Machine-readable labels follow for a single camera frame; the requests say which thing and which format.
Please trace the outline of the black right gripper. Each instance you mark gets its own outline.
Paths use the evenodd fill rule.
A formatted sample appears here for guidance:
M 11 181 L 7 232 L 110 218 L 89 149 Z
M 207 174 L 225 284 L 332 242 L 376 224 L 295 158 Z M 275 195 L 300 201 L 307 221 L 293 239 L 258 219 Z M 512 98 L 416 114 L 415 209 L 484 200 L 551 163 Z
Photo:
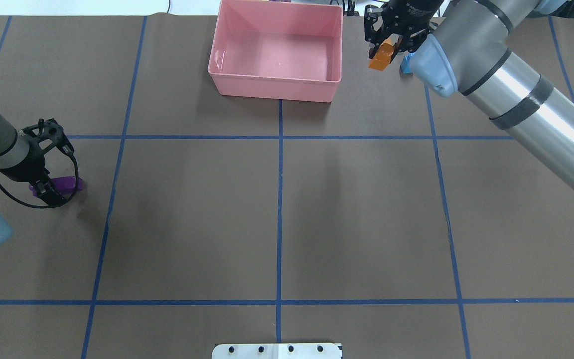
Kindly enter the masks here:
M 396 50 L 417 50 L 437 28 L 441 0 L 390 0 L 384 6 L 384 34 L 396 34 Z

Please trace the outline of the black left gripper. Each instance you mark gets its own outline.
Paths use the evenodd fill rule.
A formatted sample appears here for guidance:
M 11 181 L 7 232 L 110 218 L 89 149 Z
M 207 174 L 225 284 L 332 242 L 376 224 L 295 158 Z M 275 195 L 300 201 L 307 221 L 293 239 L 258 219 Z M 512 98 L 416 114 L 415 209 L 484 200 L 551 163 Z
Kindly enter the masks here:
M 46 150 L 30 150 L 19 164 L 6 168 L 6 176 L 17 182 L 27 182 L 46 206 L 64 206 L 67 198 L 57 189 L 46 168 Z

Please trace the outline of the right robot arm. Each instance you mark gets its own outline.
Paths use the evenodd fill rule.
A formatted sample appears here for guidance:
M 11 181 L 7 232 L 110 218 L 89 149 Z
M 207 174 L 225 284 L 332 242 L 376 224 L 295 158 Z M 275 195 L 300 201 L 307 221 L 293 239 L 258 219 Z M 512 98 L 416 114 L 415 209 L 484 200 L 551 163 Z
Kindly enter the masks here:
M 369 57 L 397 35 L 396 53 L 440 96 L 455 92 L 480 109 L 574 190 L 574 103 L 507 47 L 530 14 L 561 0 L 460 0 L 437 26 L 439 0 L 390 0 L 365 9 Z

